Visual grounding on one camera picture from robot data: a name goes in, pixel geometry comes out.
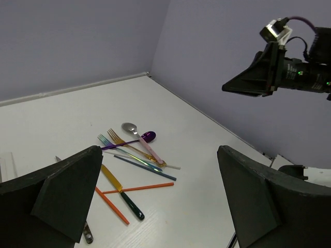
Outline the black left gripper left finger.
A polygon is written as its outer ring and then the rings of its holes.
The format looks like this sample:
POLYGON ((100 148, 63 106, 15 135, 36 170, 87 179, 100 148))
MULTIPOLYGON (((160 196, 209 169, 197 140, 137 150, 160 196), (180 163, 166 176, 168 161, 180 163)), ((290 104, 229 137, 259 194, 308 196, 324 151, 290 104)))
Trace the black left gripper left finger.
POLYGON ((74 247, 98 181, 102 151, 91 146, 1 183, 1 247, 74 247))

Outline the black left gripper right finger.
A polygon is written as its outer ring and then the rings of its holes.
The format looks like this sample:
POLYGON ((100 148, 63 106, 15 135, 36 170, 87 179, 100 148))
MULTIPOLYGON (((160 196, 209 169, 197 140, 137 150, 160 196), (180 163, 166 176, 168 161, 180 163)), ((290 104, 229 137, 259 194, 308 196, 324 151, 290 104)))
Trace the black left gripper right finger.
POLYGON ((330 188, 217 151, 240 247, 330 247, 330 188))

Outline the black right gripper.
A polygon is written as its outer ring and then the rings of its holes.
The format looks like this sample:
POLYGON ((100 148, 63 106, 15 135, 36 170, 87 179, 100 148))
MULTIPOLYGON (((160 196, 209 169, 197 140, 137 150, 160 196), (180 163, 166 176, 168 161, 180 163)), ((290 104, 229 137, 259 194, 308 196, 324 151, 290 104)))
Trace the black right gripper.
POLYGON ((250 97, 269 96, 278 88, 330 94, 330 28, 317 28, 310 50, 304 50, 304 61, 285 53, 285 46, 269 42, 222 90, 250 97))

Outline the silver steel knife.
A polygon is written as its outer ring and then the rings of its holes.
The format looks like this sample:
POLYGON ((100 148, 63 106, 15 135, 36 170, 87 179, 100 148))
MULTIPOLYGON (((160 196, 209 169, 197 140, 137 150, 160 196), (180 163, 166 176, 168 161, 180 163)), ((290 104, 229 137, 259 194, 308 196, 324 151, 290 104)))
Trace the silver steel knife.
POLYGON ((90 230, 90 227, 89 227, 87 221, 86 221, 85 224, 84 224, 83 237, 84 237, 85 242, 86 242, 87 244, 92 244, 93 241, 94 241, 93 234, 92 234, 92 232, 91 232, 91 230, 90 230))

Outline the iridescent rainbow fork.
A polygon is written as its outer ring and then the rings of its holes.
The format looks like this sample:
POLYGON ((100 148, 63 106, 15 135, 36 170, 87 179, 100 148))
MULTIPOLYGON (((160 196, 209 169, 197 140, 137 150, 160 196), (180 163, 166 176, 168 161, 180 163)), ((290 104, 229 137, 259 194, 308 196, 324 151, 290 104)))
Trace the iridescent rainbow fork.
POLYGON ((163 172, 163 170, 162 170, 160 167, 156 167, 156 166, 150 164, 149 162, 145 162, 145 161, 143 161, 142 159, 139 159, 138 157, 136 157, 136 156, 134 156, 134 155, 132 155, 132 154, 130 154, 130 153, 128 153, 128 152, 126 152, 126 151, 120 149, 120 148, 117 148, 117 147, 114 147, 114 148, 108 148, 108 146, 110 145, 110 141, 109 141, 105 136, 103 136, 102 134, 99 134, 99 135, 98 135, 98 139, 99 139, 99 140, 105 145, 105 147, 102 148, 103 150, 111 150, 111 149, 115 149, 115 150, 117 150, 117 151, 119 151, 119 152, 125 154, 126 156, 129 156, 130 158, 133 158, 133 159, 139 161, 140 163, 142 163, 142 164, 144 164, 144 165, 146 165, 146 166, 152 168, 153 170, 155 170, 155 171, 157 171, 157 172, 160 172, 160 173, 163 172))

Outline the gold knife green handle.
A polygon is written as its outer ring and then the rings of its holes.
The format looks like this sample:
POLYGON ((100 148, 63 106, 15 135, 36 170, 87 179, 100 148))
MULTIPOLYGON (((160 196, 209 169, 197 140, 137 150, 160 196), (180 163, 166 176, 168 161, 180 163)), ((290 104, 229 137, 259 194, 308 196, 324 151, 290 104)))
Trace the gold knife green handle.
POLYGON ((109 180, 109 182, 118 190, 119 194, 126 202, 127 206, 131 209, 131 211, 135 214, 135 216, 140 220, 145 219, 144 213, 136 206, 136 204, 130 199, 130 197, 123 191, 123 187, 120 182, 115 178, 115 176, 108 170, 105 165, 101 165, 101 171, 105 175, 105 177, 109 180))

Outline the gold metal fork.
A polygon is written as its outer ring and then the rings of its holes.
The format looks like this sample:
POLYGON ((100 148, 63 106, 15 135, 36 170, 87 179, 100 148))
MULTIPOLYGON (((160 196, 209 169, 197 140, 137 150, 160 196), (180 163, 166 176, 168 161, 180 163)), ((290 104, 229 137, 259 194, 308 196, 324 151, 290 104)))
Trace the gold metal fork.
MULTIPOLYGON (((109 129, 107 131, 109 137, 112 139, 112 141, 115 143, 115 144, 121 144, 121 143, 124 143, 125 141, 123 139, 121 139, 112 129, 109 129)), ((131 146, 131 145, 124 145, 124 147, 128 147, 129 149, 132 149, 140 154, 142 154, 144 157, 146 157, 147 159, 149 159, 150 161, 153 161, 153 162, 156 162, 158 165, 160 166, 166 166, 166 162, 162 162, 162 163, 159 163, 153 155, 150 155, 150 154, 147 154, 147 153, 144 153, 143 151, 131 146)))

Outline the silver spoon pink handle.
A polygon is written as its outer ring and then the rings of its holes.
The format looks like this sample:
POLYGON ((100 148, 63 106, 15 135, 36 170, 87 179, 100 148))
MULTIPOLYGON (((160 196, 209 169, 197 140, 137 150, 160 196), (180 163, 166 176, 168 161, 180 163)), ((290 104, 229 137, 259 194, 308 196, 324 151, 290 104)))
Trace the silver spoon pink handle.
POLYGON ((137 130, 137 126, 130 123, 130 122, 125 122, 122 124, 122 129, 127 132, 131 132, 134 134, 140 141, 140 143, 143 145, 143 147, 157 160, 158 164, 162 166, 166 166, 166 163, 164 160, 162 160, 149 146, 149 144, 140 136, 137 130))

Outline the purple metal spoon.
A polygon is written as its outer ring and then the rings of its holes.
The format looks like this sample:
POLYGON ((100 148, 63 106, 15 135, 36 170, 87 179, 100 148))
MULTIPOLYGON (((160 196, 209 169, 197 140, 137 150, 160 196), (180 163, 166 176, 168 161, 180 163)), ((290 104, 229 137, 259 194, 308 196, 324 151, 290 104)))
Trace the purple metal spoon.
MULTIPOLYGON (((120 141, 120 143, 116 144, 116 145, 105 145, 104 147, 101 148, 102 150, 114 149, 114 148, 117 148, 117 147, 120 147, 120 146, 127 146, 129 144, 132 144, 132 143, 135 143, 135 142, 139 141, 137 139, 137 140, 133 140, 133 141, 129 141, 129 142, 124 142, 122 139, 119 138, 119 136, 114 131, 111 131, 111 130, 108 131, 108 135, 111 138, 115 138, 114 141, 120 141)), ((150 143, 156 138, 156 133, 154 131, 148 131, 148 132, 145 132, 141 136, 141 138, 143 138, 147 143, 150 143)))

